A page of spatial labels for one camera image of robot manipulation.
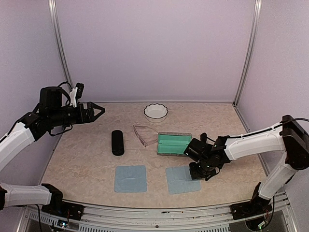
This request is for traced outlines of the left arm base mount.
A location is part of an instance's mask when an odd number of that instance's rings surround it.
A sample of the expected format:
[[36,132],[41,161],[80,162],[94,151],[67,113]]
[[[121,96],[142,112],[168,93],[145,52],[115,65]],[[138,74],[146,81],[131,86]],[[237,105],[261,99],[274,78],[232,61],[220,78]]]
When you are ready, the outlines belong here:
[[49,204],[42,206],[42,211],[54,216],[80,221],[84,206],[63,201],[63,193],[51,184],[42,184],[51,193]]

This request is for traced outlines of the grey glasses case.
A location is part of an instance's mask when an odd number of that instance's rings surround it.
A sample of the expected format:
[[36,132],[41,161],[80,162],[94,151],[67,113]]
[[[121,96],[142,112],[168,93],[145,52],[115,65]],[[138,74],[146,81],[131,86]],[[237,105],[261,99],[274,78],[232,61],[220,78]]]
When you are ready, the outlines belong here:
[[157,155],[186,157],[184,151],[192,140],[190,133],[159,132]]

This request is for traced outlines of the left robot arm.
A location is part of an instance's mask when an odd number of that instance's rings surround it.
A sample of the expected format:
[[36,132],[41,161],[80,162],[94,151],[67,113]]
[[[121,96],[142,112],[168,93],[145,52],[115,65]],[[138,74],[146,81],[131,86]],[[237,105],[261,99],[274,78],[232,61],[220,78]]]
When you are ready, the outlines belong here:
[[[18,119],[12,128],[0,140],[0,168],[4,169],[24,148],[38,141],[46,133],[50,136],[56,127],[65,132],[72,130],[75,124],[96,121],[105,113],[105,109],[93,102],[79,103],[84,85],[78,83],[67,93],[61,86],[44,87],[40,91],[40,100],[33,111]],[[0,207],[40,204],[48,210],[62,215],[67,211],[60,190],[50,184],[38,186],[19,186],[1,183]]]

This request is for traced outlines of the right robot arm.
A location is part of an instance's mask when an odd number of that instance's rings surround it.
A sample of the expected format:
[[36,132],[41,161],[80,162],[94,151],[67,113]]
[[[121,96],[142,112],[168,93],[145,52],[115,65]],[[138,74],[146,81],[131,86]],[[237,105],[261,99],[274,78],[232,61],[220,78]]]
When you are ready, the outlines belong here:
[[299,121],[300,118],[285,115],[270,127],[237,136],[219,136],[213,144],[207,143],[205,133],[200,139],[192,139],[183,152],[192,159],[189,164],[191,178],[209,180],[217,175],[216,169],[222,169],[226,163],[250,155],[282,151],[280,162],[266,181],[255,187],[247,203],[247,211],[258,214],[284,184],[309,166],[309,134]]

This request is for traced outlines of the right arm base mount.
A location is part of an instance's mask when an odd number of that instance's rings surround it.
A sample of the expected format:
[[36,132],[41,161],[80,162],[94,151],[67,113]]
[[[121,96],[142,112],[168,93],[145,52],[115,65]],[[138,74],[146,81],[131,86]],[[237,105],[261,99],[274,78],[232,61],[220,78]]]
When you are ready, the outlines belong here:
[[273,207],[270,200],[263,199],[259,196],[258,190],[261,182],[255,187],[253,196],[249,201],[243,203],[235,203],[230,206],[233,220],[253,217],[272,211]]

